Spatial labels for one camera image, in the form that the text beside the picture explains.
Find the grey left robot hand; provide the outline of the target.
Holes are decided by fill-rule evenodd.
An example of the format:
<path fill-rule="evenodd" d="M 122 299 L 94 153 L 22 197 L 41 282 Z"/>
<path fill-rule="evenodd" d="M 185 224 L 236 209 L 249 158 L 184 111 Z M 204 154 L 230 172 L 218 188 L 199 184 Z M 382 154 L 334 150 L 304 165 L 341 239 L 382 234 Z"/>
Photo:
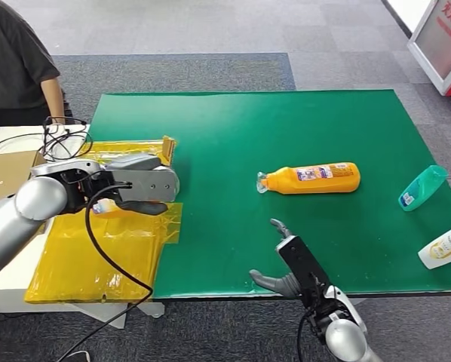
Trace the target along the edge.
<path fill-rule="evenodd" d="M 180 190 L 178 176 L 156 155 L 135 153 L 116 158 L 104 166 L 116 182 L 128 183 L 120 189 L 115 203 L 122 210 L 159 215 L 168 210 Z"/>

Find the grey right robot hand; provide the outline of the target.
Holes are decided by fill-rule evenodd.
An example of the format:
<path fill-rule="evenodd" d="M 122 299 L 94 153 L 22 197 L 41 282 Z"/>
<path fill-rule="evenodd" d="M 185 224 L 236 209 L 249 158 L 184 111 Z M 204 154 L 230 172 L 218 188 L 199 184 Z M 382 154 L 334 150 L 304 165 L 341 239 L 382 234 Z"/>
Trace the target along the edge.
<path fill-rule="evenodd" d="M 255 284 L 288 298 L 320 298 L 331 286 L 326 271 L 301 237 L 294 235 L 278 219 L 271 219 L 270 223 L 281 235 L 276 251 L 289 272 L 281 278 L 273 278 L 252 269 L 249 274 Z"/>

